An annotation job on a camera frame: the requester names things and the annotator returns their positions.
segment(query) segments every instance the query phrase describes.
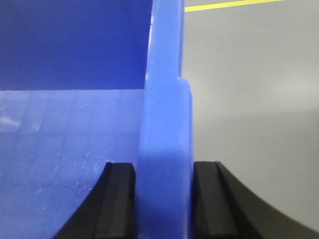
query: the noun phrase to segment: yellow stripe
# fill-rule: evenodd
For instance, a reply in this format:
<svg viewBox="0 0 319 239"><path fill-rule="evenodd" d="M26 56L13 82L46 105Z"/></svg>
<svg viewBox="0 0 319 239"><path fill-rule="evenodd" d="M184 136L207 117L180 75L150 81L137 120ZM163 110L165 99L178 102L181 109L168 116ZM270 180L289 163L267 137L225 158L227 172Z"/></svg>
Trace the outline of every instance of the yellow stripe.
<svg viewBox="0 0 319 239"><path fill-rule="evenodd" d="M229 7L229 6L242 6L248 4L256 4L256 3L263 3L263 2L271 2L271 1L283 1L283 0L240 0L240 1L229 1L229 2L221 2L221 3L213 3L207 5L198 5L198 6L187 6L185 7L185 11L201 11L201 10L209 10L209 9L216 9L222 7Z"/></svg>

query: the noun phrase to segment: blue plastic bin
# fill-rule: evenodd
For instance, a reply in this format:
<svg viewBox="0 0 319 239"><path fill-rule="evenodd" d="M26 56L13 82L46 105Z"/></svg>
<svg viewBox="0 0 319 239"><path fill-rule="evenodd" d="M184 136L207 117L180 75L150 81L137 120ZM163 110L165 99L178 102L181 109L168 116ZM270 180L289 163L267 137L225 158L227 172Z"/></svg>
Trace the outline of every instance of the blue plastic bin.
<svg viewBox="0 0 319 239"><path fill-rule="evenodd" d="M189 237L182 30L182 0L0 1L0 238L52 238L106 162L135 166L138 238Z"/></svg>

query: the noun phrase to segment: gray surface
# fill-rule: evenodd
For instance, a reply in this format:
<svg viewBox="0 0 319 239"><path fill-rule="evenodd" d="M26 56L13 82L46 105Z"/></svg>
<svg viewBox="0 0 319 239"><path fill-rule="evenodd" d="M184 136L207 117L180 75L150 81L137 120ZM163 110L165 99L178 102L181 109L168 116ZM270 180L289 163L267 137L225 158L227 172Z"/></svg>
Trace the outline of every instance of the gray surface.
<svg viewBox="0 0 319 239"><path fill-rule="evenodd" d="M319 231L319 1L187 12L185 23L195 160L221 161Z"/></svg>

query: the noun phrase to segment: blue plastic divider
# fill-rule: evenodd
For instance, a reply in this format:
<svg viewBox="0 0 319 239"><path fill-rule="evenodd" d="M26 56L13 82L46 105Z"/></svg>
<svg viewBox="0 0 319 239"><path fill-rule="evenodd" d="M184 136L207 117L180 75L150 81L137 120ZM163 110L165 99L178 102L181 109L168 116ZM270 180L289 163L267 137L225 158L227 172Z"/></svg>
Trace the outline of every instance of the blue plastic divider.
<svg viewBox="0 0 319 239"><path fill-rule="evenodd" d="M188 238L183 1L4 0L0 25L0 238L51 238L109 161L136 167L140 239Z"/></svg>
<svg viewBox="0 0 319 239"><path fill-rule="evenodd" d="M190 234L192 111L189 85L180 75L183 10L181 0L153 3L137 164L141 239Z"/></svg>

